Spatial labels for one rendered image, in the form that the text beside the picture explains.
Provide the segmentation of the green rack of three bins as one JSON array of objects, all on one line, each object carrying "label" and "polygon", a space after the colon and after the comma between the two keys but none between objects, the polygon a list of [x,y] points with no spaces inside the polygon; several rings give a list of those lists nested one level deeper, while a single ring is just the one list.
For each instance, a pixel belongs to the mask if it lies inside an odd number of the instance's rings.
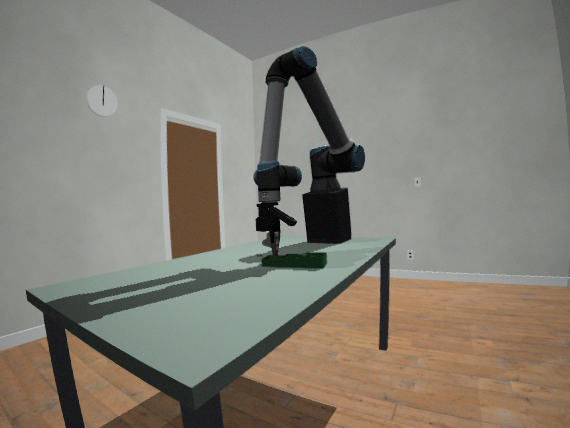
[{"label": "green rack of three bins", "polygon": [[324,268],[327,253],[307,252],[305,254],[268,255],[262,258],[262,267]]}]

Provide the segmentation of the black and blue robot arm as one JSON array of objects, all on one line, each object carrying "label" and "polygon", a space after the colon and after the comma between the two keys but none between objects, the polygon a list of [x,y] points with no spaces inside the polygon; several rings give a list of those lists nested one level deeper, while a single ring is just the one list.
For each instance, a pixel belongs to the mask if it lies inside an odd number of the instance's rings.
[{"label": "black and blue robot arm", "polygon": [[300,86],[329,143],[329,146],[310,150],[312,172],[310,193],[341,190],[336,173],[357,172],[364,166],[364,149],[361,145],[355,145],[353,139],[348,138],[317,72],[316,60],[316,55],[310,48],[301,46],[280,55],[268,70],[261,163],[258,164],[253,176],[258,186],[259,202],[280,201],[280,187],[297,186],[302,179],[298,167],[279,165],[278,162],[284,92],[292,76]]}]

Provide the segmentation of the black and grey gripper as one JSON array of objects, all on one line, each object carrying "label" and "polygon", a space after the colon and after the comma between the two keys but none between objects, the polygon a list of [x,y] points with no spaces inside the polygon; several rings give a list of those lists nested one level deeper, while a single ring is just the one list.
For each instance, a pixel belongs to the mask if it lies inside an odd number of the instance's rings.
[{"label": "black and grey gripper", "polygon": [[267,238],[262,241],[262,244],[272,248],[273,257],[278,253],[280,242],[280,219],[269,213],[270,208],[274,207],[274,205],[278,205],[278,202],[257,204],[259,217],[256,218],[256,231],[269,231]]}]

